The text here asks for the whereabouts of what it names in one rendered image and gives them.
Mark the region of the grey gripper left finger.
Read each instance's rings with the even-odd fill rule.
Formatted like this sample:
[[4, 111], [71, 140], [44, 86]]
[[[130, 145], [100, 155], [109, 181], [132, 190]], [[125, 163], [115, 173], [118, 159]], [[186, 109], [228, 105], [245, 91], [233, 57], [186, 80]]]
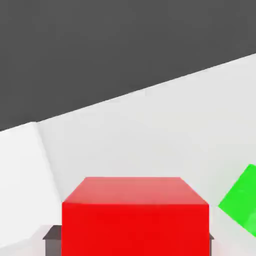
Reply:
[[61, 256], [61, 225], [43, 225], [28, 240], [27, 256]]

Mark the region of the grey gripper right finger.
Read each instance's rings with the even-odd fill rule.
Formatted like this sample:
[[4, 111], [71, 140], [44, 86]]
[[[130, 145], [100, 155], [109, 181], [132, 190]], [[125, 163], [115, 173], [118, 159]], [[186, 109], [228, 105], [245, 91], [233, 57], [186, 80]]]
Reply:
[[209, 256], [227, 256], [225, 246], [211, 233], [209, 234]]

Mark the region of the small red cube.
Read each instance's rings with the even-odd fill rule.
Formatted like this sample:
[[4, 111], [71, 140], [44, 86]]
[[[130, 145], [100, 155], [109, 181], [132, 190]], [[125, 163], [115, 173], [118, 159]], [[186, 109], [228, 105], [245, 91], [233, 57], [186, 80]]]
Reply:
[[86, 177], [62, 203], [61, 256], [210, 256], [209, 204], [179, 177]]

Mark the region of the small green cube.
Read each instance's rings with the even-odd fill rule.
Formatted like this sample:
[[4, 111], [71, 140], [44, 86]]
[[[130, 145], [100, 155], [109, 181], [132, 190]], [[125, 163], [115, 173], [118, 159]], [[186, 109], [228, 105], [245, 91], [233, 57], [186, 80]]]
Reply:
[[256, 165], [246, 167], [218, 207], [256, 237]]

